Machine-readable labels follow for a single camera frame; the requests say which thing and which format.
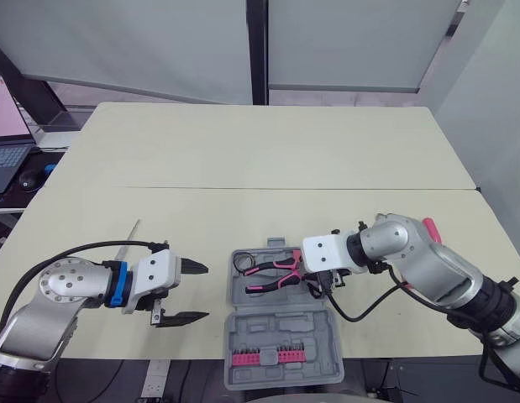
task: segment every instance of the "black cable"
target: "black cable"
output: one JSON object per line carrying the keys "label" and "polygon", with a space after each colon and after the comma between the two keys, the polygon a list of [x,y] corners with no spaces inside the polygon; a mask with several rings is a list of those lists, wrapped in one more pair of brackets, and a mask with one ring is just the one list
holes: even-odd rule
{"label": "black cable", "polygon": [[[394,274],[394,270],[392,269],[392,267],[388,270],[388,272],[389,272],[392,280],[397,285],[401,284],[400,280]],[[441,312],[446,315],[450,315],[452,317],[458,317],[459,319],[469,321],[469,322],[475,324],[476,326],[478,325],[478,321],[474,317],[471,317],[470,315],[467,315],[463,312],[453,311],[450,309],[443,308],[441,306],[434,305],[431,302],[428,302],[428,301],[424,300],[423,298],[417,296],[416,294],[414,294],[413,292],[411,292],[410,290],[408,290],[405,287],[402,287],[402,290],[407,295],[409,295],[411,298],[413,298],[413,300],[420,302],[421,304],[427,306],[430,309],[433,309],[434,311]],[[500,387],[508,389],[508,390],[514,390],[516,392],[520,392],[520,387],[517,387],[516,385],[509,385],[509,384],[503,383],[499,380],[495,380],[495,379],[486,377],[486,364],[487,364],[487,359],[489,358],[489,356],[493,354],[492,357],[495,359],[493,359],[492,362],[500,371],[501,371],[501,369],[498,367],[498,364],[501,362],[501,360],[500,360],[500,358],[498,358],[495,355],[493,348],[491,346],[491,340],[489,339],[489,334],[485,331],[481,332],[481,343],[483,345],[483,349],[482,349],[480,365],[478,368],[478,375],[480,376],[480,378],[489,384],[492,384],[495,386],[500,386]]]}
{"label": "black cable", "polygon": [[382,296],[377,298],[376,301],[373,304],[368,306],[368,308],[364,312],[362,312],[360,315],[358,315],[357,317],[348,317],[345,314],[345,312],[342,310],[342,308],[340,308],[340,306],[338,305],[336,300],[334,299],[333,293],[332,292],[327,292],[326,294],[327,294],[327,298],[330,301],[330,303],[333,304],[334,309],[340,314],[340,316],[343,319],[345,319],[348,322],[359,322],[362,319],[364,319],[365,317],[367,317],[374,309],[376,309],[377,306],[379,304],[381,304],[390,294],[392,294],[394,291],[396,291],[396,290],[398,290],[400,288],[404,288],[405,285],[407,285],[407,282],[400,283],[399,285],[394,285],[385,294],[383,294]]}
{"label": "black cable", "polygon": [[385,386],[386,376],[388,375],[388,369],[391,367],[390,361],[386,363],[385,373],[383,374],[383,379],[381,381],[381,385],[379,386],[379,390],[383,389],[383,386]]}
{"label": "black cable", "polygon": [[189,362],[186,366],[185,374],[183,375],[183,381],[181,382],[181,387],[179,388],[179,397],[177,399],[177,403],[181,403],[181,398],[183,397],[183,390],[185,389],[186,377],[189,375],[189,371],[191,370],[192,361],[189,359]]}
{"label": "black cable", "polygon": [[102,396],[103,393],[105,393],[108,388],[110,387],[110,385],[114,382],[114,380],[116,379],[116,377],[118,376],[119,374],[119,370],[123,367],[123,363],[125,362],[124,359],[121,360],[121,362],[119,363],[118,365],[118,368],[116,369],[116,372],[114,372],[114,375],[112,376],[112,378],[108,381],[107,385],[97,394],[97,396],[95,396],[93,399],[90,399],[87,403],[93,403],[95,400],[97,400],[99,397]]}
{"label": "black cable", "polygon": [[56,256],[45,260],[44,262],[38,263],[36,266],[34,266],[32,269],[28,270],[17,282],[17,284],[14,286],[13,290],[11,291],[11,294],[9,295],[8,301],[6,302],[6,305],[4,306],[2,316],[0,318],[0,332],[6,327],[6,324],[8,323],[9,316],[11,315],[11,311],[13,310],[13,307],[15,306],[15,302],[17,302],[18,297],[23,292],[26,285],[29,284],[29,282],[39,274],[41,270],[43,270],[45,267],[47,267],[50,264],[53,264],[56,260],[64,259],[70,254],[76,254],[78,252],[81,252],[83,250],[88,249],[94,249],[94,248],[103,248],[107,246],[123,246],[123,245],[134,245],[134,246],[145,246],[146,248],[153,248],[157,243],[151,243],[151,242],[143,242],[143,241],[105,241],[105,242],[95,242],[95,243],[88,243],[86,245],[77,246],[76,248],[66,250],[65,252],[62,252],[61,254],[57,254]]}
{"label": "black cable", "polygon": [[[120,369],[123,367],[123,363],[124,362],[125,362],[125,360],[122,359],[121,362],[118,365],[118,368],[114,372],[114,375],[112,375],[112,378],[107,382],[105,387],[102,388],[102,390],[95,397],[93,397],[92,399],[88,400],[87,403],[93,403],[95,400],[100,398],[103,393],[105,393],[108,390],[108,388],[112,385],[112,383],[114,382],[114,380],[118,376],[118,373],[119,373]],[[58,388],[58,366],[59,365],[60,365],[60,361],[58,361],[58,364],[55,367],[55,391],[56,391],[56,396],[58,397],[58,401],[60,403],[64,403],[64,399],[62,398],[61,393],[60,393],[60,389]]]}
{"label": "black cable", "polygon": [[[388,270],[388,274],[391,276],[391,279],[396,283],[396,285],[403,284],[394,274],[394,269],[392,267]],[[469,321],[474,324],[478,323],[478,321],[474,317],[471,317],[470,315],[467,315],[466,313],[446,309],[446,308],[443,308],[441,306],[435,305],[431,302],[424,300],[420,296],[417,296],[414,292],[410,291],[407,287],[400,287],[400,289],[403,292],[405,292],[408,296],[413,298],[413,300],[420,302],[421,304],[427,306],[429,309],[444,313],[446,315],[451,315],[452,317],[458,317],[459,319],[464,319],[464,320]]]}
{"label": "black cable", "polygon": [[[491,346],[491,340],[489,339],[489,334],[487,332],[482,332],[482,338],[483,338],[483,340],[482,340],[483,349],[481,352],[480,365],[478,366],[478,375],[480,376],[480,378],[484,382],[487,382],[488,384],[492,384],[495,386],[500,386],[505,389],[520,392],[520,380],[516,379],[517,376],[508,367],[506,367],[506,365],[501,361],[500,358],[498,358],[496,356],[496,353]],[[501,382],[500,380],[488,378],[486,376],[486,365],[487,365],[487,360],[488,360],[488,358],[490,358],[490,356],[491,356],[492,363],[494,363],[494,365],[499,369],[499,371],[501,372],[502,376],[504,376],[506,381],[511,382],[511,384]]]}
{"label": "black cable", "polygon": [[[240,269],[238,266],[238,263],[241,263],[241,261],[245,259],[250,259],[250,266],[245,269]],[[245,270],[251,269],[254,266],[256,266],[256,259],[253,254],[250,254],[248,252],[237,252],[234,254],[233,258],[234,268],[240,273],[243,274]]]}

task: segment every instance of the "laptop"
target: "laptop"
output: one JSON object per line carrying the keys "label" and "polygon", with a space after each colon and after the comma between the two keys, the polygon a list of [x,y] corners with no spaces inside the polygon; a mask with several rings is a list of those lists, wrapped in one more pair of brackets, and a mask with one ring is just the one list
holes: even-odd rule
{"label": "laptop", "polygon": [[34,137],[0,76],[0,193],[34,146]]}

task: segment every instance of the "power strip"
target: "power strip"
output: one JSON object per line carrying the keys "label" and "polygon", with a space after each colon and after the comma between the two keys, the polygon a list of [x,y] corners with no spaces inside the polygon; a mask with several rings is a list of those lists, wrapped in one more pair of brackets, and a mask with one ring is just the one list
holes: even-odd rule
{"label": "power strip", "polygon": [[162,397],[170,368],[169,359],[151,359],[145,374],[141,398]]}

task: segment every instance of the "black cable on floor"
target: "black cable on floor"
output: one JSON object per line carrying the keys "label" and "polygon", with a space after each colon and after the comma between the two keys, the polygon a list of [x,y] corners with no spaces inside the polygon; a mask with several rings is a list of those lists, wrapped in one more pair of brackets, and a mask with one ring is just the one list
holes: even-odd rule
{"label": "black cable on floor", "polygon": [[[99,399],[102,396],[102,394],[104,394],[108,390],[108,388],[110,388],[110,386],[112,385],[112,383],[114,382],[114,380],[118,376],[119,371],[123,367],[123,363],[124,362],[125,362],[125,360],[122,359],[121,362],[118,365],[118,368],[114,372],[114,375],[112,375],[112,378],[107,382],[105,387],[102,388],[102,390],[99,393],[97,393],[97,395],[95,397],[93,397],[90,400],[88,400],[87,403],[93,403],[95,400]],[[60,388],[58,387],[58,366],[59,365],[60,365],[60,361],[58,361],[58,364],[55,367],[55,391],[56,391],[56,396],[58,396],[58,401],[60,403],[64,403],[64,399],[63,399],[63,397],[61,396],[61,393],[60,393]]]}
{"label": "black cable on floor", "polygon": [[189,362],[186,366],[185,375],[183,375],[183,381],[181,382],[181,387],[179,388],[179,397],[177,399],[177,403],[181,403],[181,399],[183,398],[183,390],[185,389],[186,377],[189,375],[189,371],[191,370],[192,361],[189,359]]}

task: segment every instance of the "white wall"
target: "white wall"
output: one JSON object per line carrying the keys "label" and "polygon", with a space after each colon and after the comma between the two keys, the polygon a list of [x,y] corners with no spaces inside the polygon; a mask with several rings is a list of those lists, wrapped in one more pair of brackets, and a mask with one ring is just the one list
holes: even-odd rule
{"label": "white wall", "polygon": [[461,0],[272,0],[273,89],[416,92]]}
{"label": "white wall", "polygon": [[471,2],[420,102],[520,254],[520,0]]}
{"label": "white wall", "polygon": [[252,103],[244,0],[0,0],[0,48],[28,77]]}

